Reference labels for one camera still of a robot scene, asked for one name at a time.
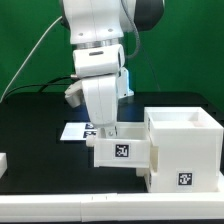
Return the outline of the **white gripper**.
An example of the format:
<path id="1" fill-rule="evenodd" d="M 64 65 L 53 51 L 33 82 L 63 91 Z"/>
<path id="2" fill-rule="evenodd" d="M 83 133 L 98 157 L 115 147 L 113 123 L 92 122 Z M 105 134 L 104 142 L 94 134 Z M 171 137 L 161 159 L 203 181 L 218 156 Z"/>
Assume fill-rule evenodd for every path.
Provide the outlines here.
<path id="1" fill-rule="evenodd" d="M 106 138 L 115 138 L 117 130 L 117 77 L 106 75 L 82 80 L 82 90 L 91 123 L 104 127 Z"/>

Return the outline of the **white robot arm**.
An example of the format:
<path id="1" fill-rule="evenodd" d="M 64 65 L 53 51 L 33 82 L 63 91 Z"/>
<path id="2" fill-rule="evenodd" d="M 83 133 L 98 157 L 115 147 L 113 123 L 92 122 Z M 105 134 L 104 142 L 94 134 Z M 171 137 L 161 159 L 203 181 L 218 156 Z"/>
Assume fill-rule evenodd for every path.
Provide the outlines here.
<path id="1" fill-rule="evenodd" d="M 113 138 L 117 135 L 118 99 L 127 86 L 123 74 L 127 58 L 120 39 L 139 34 L 161 19 L 165 0 L 60 0 L 63 25 L 75 47 L 78 80 L 65 91 L 68 103 L 84 102 L 93 126 Z"/>

